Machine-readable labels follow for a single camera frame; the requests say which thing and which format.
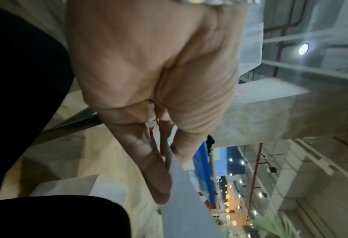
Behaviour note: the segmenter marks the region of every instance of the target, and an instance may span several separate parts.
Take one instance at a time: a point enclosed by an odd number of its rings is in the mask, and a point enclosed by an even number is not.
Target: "white pipe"
[[[321,157],[322,159],[324,159],[329,165],[332,165],[333,167],[335,167],[338,171],[340,171],[342,174],[344,174],[346,177],[348,177],[348,171],[346,169],[344,169],[343,167],[341,167],[340,165],[338,165],[337,163],[335,163],[333,160],[329,159],[328,157],[326,157],[324,154],[322,154],[321,152],[319,152],[317,149],[315,149],[314,147],[312,147],[310,144],[308,144],[306,141],[302,140],[302,139],[295,139],[296,141],[298,141],[299,143],[301,143],[302,145],[306,146],[307,148],[309,148],[311,151],[313,151],[315,154],[317,154],[319,157]]]
[[[320,74],[320,75],[325,75],[325,76],[330,76],[330,77],[338,77],[338,78],[348,79],[348,73],[329,71],[329,70],[325,70],[325,69],[302,66],[302,65],[297,65],[297,64],[287,64],[287,63],[282,63],[282,62],[277,62],[277,61],[272,61],[272,60],[261,60],[261,62],[263,64],[277,66],[277,67],[281,67],[281,68],[285,68],[285,69],[294,69],[294,70],[308,72],[308,73],[314,73],[314,74]]]
[[[334,32],[335,32],[334,29],[326,29],[326,30],[320,30],[320,31],[306,32],[306,33],[301,33],[301,34],[265,39],[265,40],[263,40],[263,43],[273,43],[273,42],[280,42],[280,41],[284,41],[284,40],[288,41],[288,40],[299,40],[299,39],[303,39],[303,38],[312,38],[312,37],[319,37],[319,36],[329,36],[329,35],[333,34]]]

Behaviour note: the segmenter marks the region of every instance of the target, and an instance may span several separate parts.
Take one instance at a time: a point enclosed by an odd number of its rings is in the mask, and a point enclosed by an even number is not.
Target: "round ceiling light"
[[[304,55],[306,52],[308,51],[308,44],[303,44],[300,48],[299,48],[299,55]]]

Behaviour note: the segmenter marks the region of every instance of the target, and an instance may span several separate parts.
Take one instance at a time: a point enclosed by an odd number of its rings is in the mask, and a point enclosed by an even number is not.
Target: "person's leg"
[[[0,9],[0,185],[54,115],[72,81],[66,49]]]
[[[130,238],[128,214],[116,203],[91,196],[42,196],[0,201],[0,225],[17,227],[14,235],[33,227],[42,234],[82,234]]]

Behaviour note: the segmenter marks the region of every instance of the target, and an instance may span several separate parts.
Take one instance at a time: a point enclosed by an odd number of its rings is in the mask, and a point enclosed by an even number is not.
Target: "hand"
[[[134,160],[158,204],[171,178],[161,153],[185,164],[220,122],[237,85],[245,3],[210,8],[170,0],[69,0],[67,37],[85,102]]]

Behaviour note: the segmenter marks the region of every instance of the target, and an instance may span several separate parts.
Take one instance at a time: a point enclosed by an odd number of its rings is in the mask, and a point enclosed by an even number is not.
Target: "light wood floor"
[[[74,90],[49,126],[85,107],[81,91]],[[0,199],[28,196],[42,182],[92,174],[105,174],[128,188],[125,209],[133,237],[163,237],[158,207],[140,171],[104,125],[29,148],[7,173]]]

